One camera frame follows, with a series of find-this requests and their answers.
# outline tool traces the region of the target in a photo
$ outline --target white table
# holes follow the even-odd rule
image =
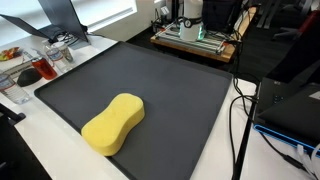
[[[116,43],[113,40],[101,37],[90,36],[89,38],[92,43],[91,46],[71,51],[76,65]],[[43,39],[30,36],[9,44],[7,47],[24,44],[40,49],[41,40]],[[0,101],[16,113],[23,112],[26,114],[27,118],[16,124],[15,127],[48,174],[57,180],[127,179],[105,157],[93,151],[81,135],[68,123],[34,96],[33,91],[47,82],[47,80],[41,79],[37,83],[25,87],[24,89],[31,95],[32,99],[23,105],[13,104],[2,94],[0,94]],[[242,80],[239,81],[239,87],[247,95],[253,95],[256,88],[254,84]],[[231,85],[213,130],[192,174],[192,179],[231,179],[232,153],[228,131],[228,111],[231,101],[237,96],[237,92]],[[249,110],[251,104],[247,102],[247,105]],[[238,154],[247,121],[240,100],[233,105],[232,117],[234,144]],[[242,177],[244,179],[261,179],[255,176],[255,174],[264,171],[259,167],[262,163],[256,161],[256,159],[259,159],[261,153],[267,153],[274,158],[277,158],[277,155],[272,150],[268,150],[268,145],[262,139],[256,137],[255,131],[250,134],[248,149],[249,152],[246,155],[248,158],[245,161]],[[277,163],[267,165],[270,166],[268,168],[271,171],[279,166]],[[278,177],[276,174],[273,177],[275,177],[273,179],[283,179],[282,176]]]

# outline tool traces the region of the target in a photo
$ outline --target yellow sponge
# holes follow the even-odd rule
[[[81,129],[87,143],[104,156],[112,156],[121,148],[129,131],[144,117],[142,100],[123,93]]]

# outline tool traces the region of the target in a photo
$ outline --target wooden board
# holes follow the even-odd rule
[[[257,11],[257,8],[255,8],[255,7],[250,8],[249,9],[249,16],[246,16],[242,20],[242,22],[240,24],[240,27],[239,27],[239,33],[241,34],[241,36],[243,36],[244,33],[246,32],[246,30],[248,29],[249,24],[250,24],[252,18],[254,17],[256,11]],[[199,56],[204,56],[204,57],[207,57],[207,58],[210,58],[210,59],[215,59],[215,60],[226,62],[226,63],[228,63],[231,60],[231,58],[233,57],[234,52],[235,52],[235,48],[234,48],[233,45],[226,46],[225,50],[221,53],[221,55],[217,55],[217,54],[214,54],[214,53],[209,53],[209,52],[206,52],[206,51],[193,49],[193,48],[186,47],[186,46],[183,46],[183,45],[179,45],[179,44],[175,44],[175,43],[171,43],[171,42],[167,42],[167,41],[161,41],[161,40],[157,39],[155,36],[151,37],[150,41],[151,41],[151,43],[154,43],[154,44],[170,47],[170,48],[173,48],[173,49],[178,49],[178,50],[181,50],[181,51],[189,52],[189,53],[192,53],[192,54],[196,54],[196,55],[199,55]]]

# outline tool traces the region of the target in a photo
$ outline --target wall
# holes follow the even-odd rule
[[[151,26],[155,8],[158,8],[158,12],[160,12],[159,8],[165,4],[165,1],[155,4],[154,0],[136,0],[136,4],[137,13],[99,29],[95,33],[113,40],[127,41]]]

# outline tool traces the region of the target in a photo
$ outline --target gray mat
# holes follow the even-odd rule
[[[119,93],[139,96],[145,118],[108,159],[130,179],[177,180],[192,175],[231,79],[226,72],[120,42],[35,95],[78,132]]]

